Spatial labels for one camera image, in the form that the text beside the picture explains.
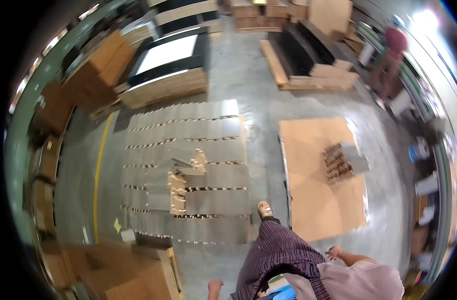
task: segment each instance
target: bracelet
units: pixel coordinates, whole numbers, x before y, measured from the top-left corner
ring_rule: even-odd
[[[344,262],[342,260],[342,252],[344,252],[344,250],[340,251],[338,254],[337,254],[337,259],[339,259],[340,261]]]

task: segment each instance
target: concrete floor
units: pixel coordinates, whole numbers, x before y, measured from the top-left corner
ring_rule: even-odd
[[[369,159],[367,172],[368,224],[344,235],[311,245],[321,253],[334,244],[381,264],[398,268],[403,275],[410,257],[413,184],[420,179],[410,162],[408,146],[414,142],[414,124],[394,120],[382,111],[364,89],[362,82],[347,92],[280,91],[274,83],[259,40],[265,33],[236,34],[225,22],[221,37],[211,39],[212,55],[209,91],[188,101],[237,99],[246,117],[249,194],[253,203],[268,201],[282,225],[288,223],[284,173],[278,141],[279,120],[344,117],[362,153]],[[341,45],[356,62],[352,51]],[[364,70],[358,69],[362,77]],[[113,114],[108,127],[98,184],[97,223],[99,238],[120,240],[113,223],[120,215],[121,169],[124,138],[130,117],[140,111],[157,109],[163,103],[142,110],[122,109]],[[57,236],[62,242],[82,243],[86,228],[94,243],[94,176],[102,134],[107,118],[90,121],[76,111],[66,134],[55,189]],[[187,300],[207,296],[207,283],[222,278],[221,299],[234,291],[237,275],[249,245],[223,246],[173,241],[173,247]]]

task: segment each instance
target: purple striped skirt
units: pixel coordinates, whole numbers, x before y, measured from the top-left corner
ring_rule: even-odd
[[[238,274],[237,291],[231,297],[233,300],[254,299],[270,279],[267,277],[273,277],[277,270],[283,269],[283,273],[309,279],[317,300],[329,300],[317,269],[317,264],[324,262],[325,258],[295,232],[276,221],[264,220]]]

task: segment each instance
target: yellow sticky note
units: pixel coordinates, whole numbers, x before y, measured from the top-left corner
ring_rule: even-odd
[[[120,225],[118,218],[115,218],[115,222],[113,222],[113,228],[115,228],[117,233],[120,232],[120,228],[122,228],[122,225]]]

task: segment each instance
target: person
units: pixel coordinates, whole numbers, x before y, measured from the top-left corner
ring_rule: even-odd
[[[374,69],[370,72],[368,84],[365,85],[369,91],[372,91],[375,83],[380,80],[382,71],[387,71],[381,83],[381,91],[375,100],[383,110],[386,109],[387,97],[392,82],[399,75],[403,52],[407,50],[409,44],[407,36],[401,31],[403,24],[404,22],[397,15],[393,15],[394,27],[385,31],[384,43],[386,45],[379,58],[377,58]]]
[[[401,299],[404,287],[397,269],[379,265],[364,255],[351,254],[333,246],[326,262],[295,232],[280,225],[270,205],[258,203],[261,218],[259,236],[252,244],[238,274],[236,291],[230,300],[258,299],[267,296],[267,283],[280,274],[296,292],[298,300],[394,300]],[[208,300],[218,300],[222,279],[208,284]]]

